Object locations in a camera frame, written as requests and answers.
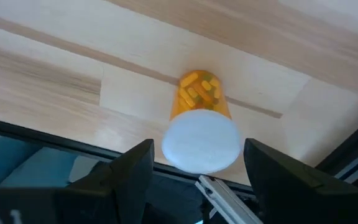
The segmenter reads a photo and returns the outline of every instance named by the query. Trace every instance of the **white bottle cap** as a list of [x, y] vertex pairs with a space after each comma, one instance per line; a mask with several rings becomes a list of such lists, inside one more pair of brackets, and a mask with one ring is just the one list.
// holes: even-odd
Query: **white bottle cap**
[[242, 150], [232, 120], [211, 110], [191, 110], [176, 116], [162, 140], [162, 152], [178, 169], [209, 174], [227, 168]]

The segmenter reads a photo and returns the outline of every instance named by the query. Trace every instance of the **white lid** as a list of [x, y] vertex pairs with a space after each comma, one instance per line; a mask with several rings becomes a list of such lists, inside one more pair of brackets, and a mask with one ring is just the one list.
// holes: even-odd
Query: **white lid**
[[209, 174], [227, 168], [242, 144], [236, 125], [211, 110], [191, 110], [176, 116], [162, 140], [162, 152], [178, 169]]

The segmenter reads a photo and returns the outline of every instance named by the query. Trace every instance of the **black frame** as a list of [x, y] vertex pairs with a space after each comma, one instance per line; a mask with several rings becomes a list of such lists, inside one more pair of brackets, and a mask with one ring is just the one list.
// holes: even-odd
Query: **black frame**
[[[92, 146], [87, 143], [66, 139], [48, 133], [43, 133], [29, 128], [23, 128], [14, 124], [0, 121], [0, 135], [9, 138], [19, 139], [34, 144], [52, 147], [55, 149], [74, 152], [76, 154], [109, 162], [121, 155], [109, 149]], [[316, 166], [317, 169], [335, 175], [348, 166], [358, 157], [358, 130], [346, 139], [327, 158]], [[154, 164], [154, 173], [169, 177], [171, 179], [195, 183], [199, 175], [189, 174], [172, 166]], [[225, 180], [225, 183], [240, 197], [255, 198], [252, 187]]]

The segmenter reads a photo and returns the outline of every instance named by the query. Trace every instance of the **wooden table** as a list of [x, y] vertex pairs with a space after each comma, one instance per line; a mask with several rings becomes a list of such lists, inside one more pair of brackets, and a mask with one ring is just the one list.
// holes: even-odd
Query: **wooden table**
[[[169, 164], [175, 85], [203, 69], [223, 81], [244, 139], [315, 166], [358, 128], [356, 12], [318, 0], [0, 0], [0, 121], [117, 152], [153, 138]], [[213, 175], [249, 185], [241, 157]]]

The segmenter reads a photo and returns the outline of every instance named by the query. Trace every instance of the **translucent orange plastic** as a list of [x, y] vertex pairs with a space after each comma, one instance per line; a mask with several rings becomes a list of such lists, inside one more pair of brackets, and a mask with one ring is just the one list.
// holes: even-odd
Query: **translucent orange plastic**
[[231, 119], [221, 81], [203, 70], [194, 70], [180, 79], [173, 100], [171, 119], [196, 109], [213, 110]]

